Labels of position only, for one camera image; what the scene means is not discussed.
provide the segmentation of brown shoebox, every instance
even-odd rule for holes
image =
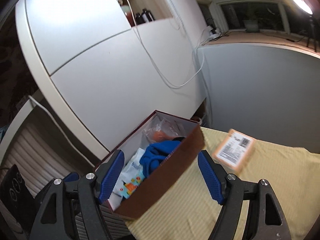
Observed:
[[[178,180],[204,147],[204,137],[197,122],[156,110],[119,143],[101,163],[107,162],[111,154],[120,149],[124,152],[126,164],[139,147],[146,149],[149,145],[143,131],[151,128],[163,118],[182,124],[186,138],[114,211],[126,219],[134,220],[142,216]]]

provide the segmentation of tripod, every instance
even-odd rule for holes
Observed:
[[[312,35],[313,43],[314,43],[314,46],[315,46],[315,52],[317,52],[317,39],[316,39],[315,23],[313,22],[312,15],[310,15],[309,22],[310,22],[311,32],[310,32],[310,30],[308,31],[307,48],[309,47],[309,42],[310,42],[310,38],[311,38],[311,35]]]

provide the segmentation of blue cloth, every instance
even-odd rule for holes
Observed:
[[[147,178],[160,163],[180,144],[180,141],[164,141],[150,144],[140,159],[143,175]]]

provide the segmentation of yellow striped cloth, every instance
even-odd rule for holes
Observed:
[[[202,132],[209,153],[227,135],[206,128]],[[257,140],[239,177],[253,182],[267,179],[284,211],[292,240],[302,240],[320,214],[319,172],[319,154]],[[244,201],[235,240],[242,239],[248,204]],[[138,240],[207,240],[220,209],[195,160],[157,203],[126,225]]]

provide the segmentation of windowsill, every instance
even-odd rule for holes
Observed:
[[[212,0],[196,0],[198,4],[209,5],[212,3]]]
[[[313,39],[310,39],[309,47],[307,48],[307,40],[305,37],[299,42],[292,42],[286,39],[298,41],[302,38],[297,37],[296,34],[288,35],[286,33],[278,33],[274,31],[261,31],[260,33],[247,33],[245,31],[231,31],[227,33],[228,36],[221,37],[216,41],[209,41],[207,45],[227,44],[227,43],[264,43],[272,45],[282,45],[291,48],[303,50],[308,54],[313,54],[317,57],[320,55],[320,47],[317,46],[317,53],[314,50]]]

